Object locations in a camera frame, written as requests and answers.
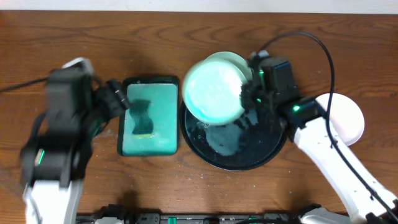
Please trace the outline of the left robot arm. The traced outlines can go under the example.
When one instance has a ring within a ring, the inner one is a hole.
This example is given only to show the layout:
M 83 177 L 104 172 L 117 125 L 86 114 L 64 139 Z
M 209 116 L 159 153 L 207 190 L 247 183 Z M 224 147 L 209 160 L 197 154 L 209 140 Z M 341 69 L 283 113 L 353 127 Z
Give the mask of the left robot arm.
M 48 108 L 34 121 L 21 149 L 27 223 L 75 223 L 92 141 L 128 109 L 121 83 L 98 78 L 83 68 L 50 73 L 45 91 Z

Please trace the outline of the green plate with stain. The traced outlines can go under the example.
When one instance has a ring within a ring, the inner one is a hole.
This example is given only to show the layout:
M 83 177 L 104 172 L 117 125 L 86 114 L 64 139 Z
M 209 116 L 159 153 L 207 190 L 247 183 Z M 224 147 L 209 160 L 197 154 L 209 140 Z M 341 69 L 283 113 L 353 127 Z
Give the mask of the green plate with stain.
M 234 64 L 239 68 L 239 70 L 242 72 L 247 81 L 252 80 L 252 71 L 249 68 L 247 61 L 242 56 L 234 52 L 223 51 L 223 52 L 213 53 L 206 58 L 206 60 L 215 60 L 215 59 L 226 60 L 231 62 L 232 64 Z

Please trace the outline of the pink plate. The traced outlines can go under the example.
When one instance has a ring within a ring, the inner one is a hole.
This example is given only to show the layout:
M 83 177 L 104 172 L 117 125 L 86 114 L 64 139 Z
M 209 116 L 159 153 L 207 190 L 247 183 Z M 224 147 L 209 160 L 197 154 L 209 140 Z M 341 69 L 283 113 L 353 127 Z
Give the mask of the pink plate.
M 350 146 L 364 133 L 364 116 L 359 106 L 345 95 L 334 93 L 330 111 L 330 129 L 337 143 Z

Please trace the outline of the dark green sponge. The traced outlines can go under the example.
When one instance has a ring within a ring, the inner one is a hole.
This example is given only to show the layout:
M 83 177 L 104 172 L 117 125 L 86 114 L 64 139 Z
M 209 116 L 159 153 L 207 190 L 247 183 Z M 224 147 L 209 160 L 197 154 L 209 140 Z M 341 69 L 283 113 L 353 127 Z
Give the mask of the dark green sponge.
M 134 135 L 152 134 L 153 121 L 149 117 L 149 100 L 133 100 L 130 103 L 129 113 L 134 120 Z

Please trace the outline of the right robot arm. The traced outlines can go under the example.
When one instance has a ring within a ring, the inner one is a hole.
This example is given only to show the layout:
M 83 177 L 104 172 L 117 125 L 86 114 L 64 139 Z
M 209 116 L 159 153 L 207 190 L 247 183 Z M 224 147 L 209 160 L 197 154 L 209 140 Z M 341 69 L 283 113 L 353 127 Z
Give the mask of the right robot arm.
M 362 165 L 316 99 L 300 95 L 289 61 L 255 55 L 247 65 L 252 78 L 242 87 L 242 106 L 281 126 L 325 176 L 351 222 L 397 223 L 397 196 Z

